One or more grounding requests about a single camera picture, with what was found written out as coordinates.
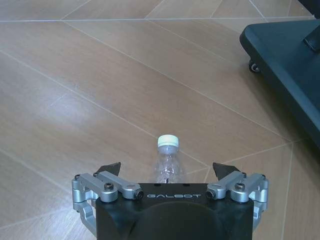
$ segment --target wooden floor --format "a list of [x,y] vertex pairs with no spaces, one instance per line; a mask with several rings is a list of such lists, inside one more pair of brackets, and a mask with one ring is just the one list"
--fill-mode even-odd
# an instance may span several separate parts
[[71,179],[121,161],[146,182],[175,134],[188,181],[263,173],[255,240],[318,240],[320,151],[239,43],[312,19],[297,0],[0,0],[0,240],[93,240]]

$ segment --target screw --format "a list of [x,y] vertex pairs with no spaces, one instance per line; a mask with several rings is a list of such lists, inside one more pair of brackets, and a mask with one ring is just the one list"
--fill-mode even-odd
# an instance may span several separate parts
[[208,199],[214,199],[216,197],[216,193],[212,191],[206,191],[205,195]]
[[235,187],[236,190],[240,190],[240,191],[245,190],[245,185],[243,183],[241,183],[241,182],[236,183],[234,185],[234,187]]
[[114,184],[112,182],[108,182],[104,185],[104,190],[112,190],[114,189]]
[[144,192],[143,191],[138,191],[134,194],[135,199],[140,200],[144,197]]

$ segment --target bottle cap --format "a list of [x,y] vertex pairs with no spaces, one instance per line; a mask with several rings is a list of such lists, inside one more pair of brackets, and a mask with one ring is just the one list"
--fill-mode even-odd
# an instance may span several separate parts
[[170,134],[162,135],[158,138],[158,148],[161,146],[175,146],[179,147],[179,139]]

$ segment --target metal bracket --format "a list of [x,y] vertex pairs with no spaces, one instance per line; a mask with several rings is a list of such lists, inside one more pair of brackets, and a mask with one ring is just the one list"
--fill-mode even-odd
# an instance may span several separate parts
[[111,203],[118,199],[118,191],[125,199],[139,200],[144,196],[139,184],[123,180],[108,172],[78,174],[71,181],[73,209],[80,213],[82,223],[97,236],[97,224],[93,208],[96,200]]
[[255,230],[262,212],[268,208],[268,190],[269,181],[266,176],[254,173],[247,177],[243,172],[233,171],[217,183],[209,183],[206,196],[213,200],[224,199],[226,192],[230,191],[231,199],[238,203],[246,203],[252,199],[253,230]]

